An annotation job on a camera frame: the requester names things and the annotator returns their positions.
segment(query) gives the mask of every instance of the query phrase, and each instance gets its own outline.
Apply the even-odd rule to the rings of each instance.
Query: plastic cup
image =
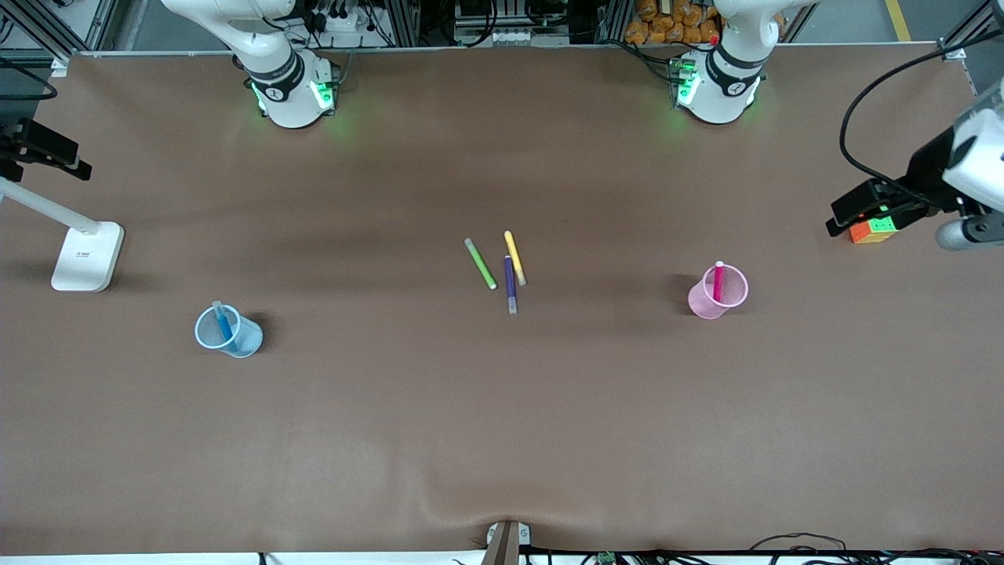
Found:
[[[722,302],[716,301],[713,297],[715,285],[715,266],[704,271],[704,276],[687,295],[687,303],[694,314],[705,320],[714,320],[729,311],[743,304],[749,294],[749,282],[746,275],[741,270],[725,265],[725,280],[722,285]]]
[[[229,340],[223,339],[223,332],[220,331],[220,324],[216,320],[216,311],[213,307],[209,307],[195,322],[196,341],[206,349],[220,351],[237,359],[250,357],[261,347],[261,326],[241,316],[232,306],[223,305],[223,309],[226,311],[230,332],[234,337]]]

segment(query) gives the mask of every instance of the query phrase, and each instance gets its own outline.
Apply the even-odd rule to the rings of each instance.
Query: purple marker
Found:
[[[512,269],[512,257],[505,256],[505,292],[509,297],[509,314],[516,314],[516,273]]]

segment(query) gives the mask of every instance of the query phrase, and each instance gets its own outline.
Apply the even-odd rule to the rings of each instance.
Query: yellow floor line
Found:
[[[903,17],[900,0],[886,0],[886,8],[889,10],[889,17],[893,20],[896,38],[900,41],[910,41],[910,29],[907,28],[907,20]]]

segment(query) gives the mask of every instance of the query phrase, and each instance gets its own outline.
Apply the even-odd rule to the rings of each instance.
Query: blue plastic cup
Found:
[[[233,337],[229,340],[223,339],[223,331],[220,330],[220,323],[216,319],[216,311],[213,307],[209,307],[206,312],[202,313],[199,320],[196,320],[196,341],[206,349],[220,351],[237,359],[250,357],[261,347],[261,326],[241,316],[232,306],[223,305],[223,310],[226,312],[230,333],[233,334]]]

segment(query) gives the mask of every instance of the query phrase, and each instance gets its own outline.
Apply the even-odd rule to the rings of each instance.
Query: green marker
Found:
[[[492,276],[492,271],[488,270],[488,265],[485,264],[485,259],[481,258],[481,253],[478,252],[478,248],[474,246],[474,241],[470,237],[464,239],[464,245],[467,245],[467,250],[471,252],[471,258],[474,259],[474,264],[478,265],[478,270],[481,271],[481,275],[485,277],[485,285],[494,291],[498,289],[499,286],[495,284],[495,278]]]

